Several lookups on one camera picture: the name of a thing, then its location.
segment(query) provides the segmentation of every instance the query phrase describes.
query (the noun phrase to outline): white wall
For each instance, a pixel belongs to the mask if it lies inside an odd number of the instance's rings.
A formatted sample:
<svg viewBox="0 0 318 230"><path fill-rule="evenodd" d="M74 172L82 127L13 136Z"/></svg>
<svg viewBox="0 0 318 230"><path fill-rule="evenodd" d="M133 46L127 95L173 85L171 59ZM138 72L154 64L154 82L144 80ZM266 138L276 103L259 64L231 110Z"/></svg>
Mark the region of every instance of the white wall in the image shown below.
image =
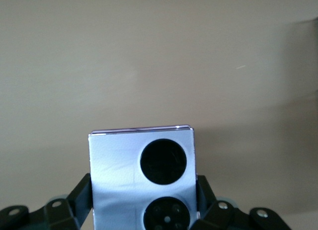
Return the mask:
<svg viewBox="0 0 318 230"><path fill-rule="evenodd" d="M317 229L317 16L318 0L0 0L0 209L70 192L91 130L190 124L216 195Z"/></svg>

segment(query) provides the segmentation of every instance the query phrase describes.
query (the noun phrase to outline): metal screw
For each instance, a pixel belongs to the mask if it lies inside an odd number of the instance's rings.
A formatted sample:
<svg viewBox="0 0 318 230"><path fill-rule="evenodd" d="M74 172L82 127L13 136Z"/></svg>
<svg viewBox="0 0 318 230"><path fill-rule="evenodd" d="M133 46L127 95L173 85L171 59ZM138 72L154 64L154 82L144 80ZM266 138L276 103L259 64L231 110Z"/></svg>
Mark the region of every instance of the metal screw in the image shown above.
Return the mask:
<svg viewBox="0 0 318 230"><path fill-rule="evenodd" d="M262 218L267 218L268 217L267 212L265 210L262 210L262 209L257 210L257 215L259 215Z"/></svg>
<svg viewBox="0 0 318 230"><path fill-rule="evenodd" d="M13 216L13 215L16 215L20 213L20 209L12 209L10 212L9 212L9 216Z"/></svg>
<svg viewBox="0 0 318 230"><path fill-rule="evenodd" d="M62 204L61 201L56 201L56 202L54 202L54 203L52 204L52 207L53 207L53 208L56 208L56 207L60 206L61 204Z"/></svg>
<svg viewBox="0 0 318 230"><path fill-rule="evenodd" d="M224 202L219 202L220 209L228 209L228 205Z"/></svg>

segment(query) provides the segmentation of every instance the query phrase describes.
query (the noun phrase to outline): circular camera ring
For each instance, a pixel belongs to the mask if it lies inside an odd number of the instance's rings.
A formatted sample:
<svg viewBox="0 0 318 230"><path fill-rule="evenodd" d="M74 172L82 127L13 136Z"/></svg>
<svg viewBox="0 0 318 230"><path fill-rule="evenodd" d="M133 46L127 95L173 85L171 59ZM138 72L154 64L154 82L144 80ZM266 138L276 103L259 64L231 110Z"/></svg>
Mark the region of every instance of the circular camera ring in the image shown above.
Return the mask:
<svg viewBox="0 0 318 230"><path fill-rule="evenodd" d="M144 225L146 230L187 230L190 214L180 200L162 197L151 202L146 208Z"/></svg>
<svg viewBox="0 0 318 230"><path fill-rule="evenodd" d="M145 177L153 183L176 182L184 173L187 159L182 147L169 139L158 139L143 150L140 165Z"/></svg>

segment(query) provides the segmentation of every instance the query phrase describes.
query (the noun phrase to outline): camera module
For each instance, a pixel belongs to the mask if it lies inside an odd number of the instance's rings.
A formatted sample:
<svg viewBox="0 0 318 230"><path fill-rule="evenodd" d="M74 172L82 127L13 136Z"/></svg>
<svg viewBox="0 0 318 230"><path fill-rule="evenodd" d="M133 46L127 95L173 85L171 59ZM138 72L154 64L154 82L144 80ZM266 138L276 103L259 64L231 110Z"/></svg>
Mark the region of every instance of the camera module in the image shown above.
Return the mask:
<svg viewBox="0 0 318 230"><path fill-rule="evenodd" d="M141 156L141 169L156 184L172 184L184 173L187 160L182 147L168 139L148 144Z"/></svg>
<svg viewBox="0 0 318 230"><path fill-rule="evenodd" d="M186 230L189 224L190 214L187 207L172 197L154 200L144 214L146 230Z"/></svg>

